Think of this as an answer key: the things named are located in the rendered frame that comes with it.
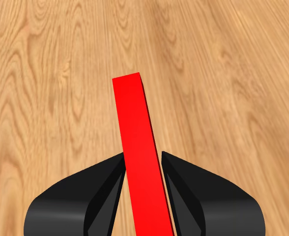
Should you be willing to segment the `thin red peg bar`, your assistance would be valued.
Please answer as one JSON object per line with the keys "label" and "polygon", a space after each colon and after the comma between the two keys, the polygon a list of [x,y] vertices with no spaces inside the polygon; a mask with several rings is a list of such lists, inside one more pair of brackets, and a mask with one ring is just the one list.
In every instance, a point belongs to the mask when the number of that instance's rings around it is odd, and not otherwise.
{"label": "thin red peg bar", "polygon": [[141,76],[113,87],[136,236],[174,236]]}

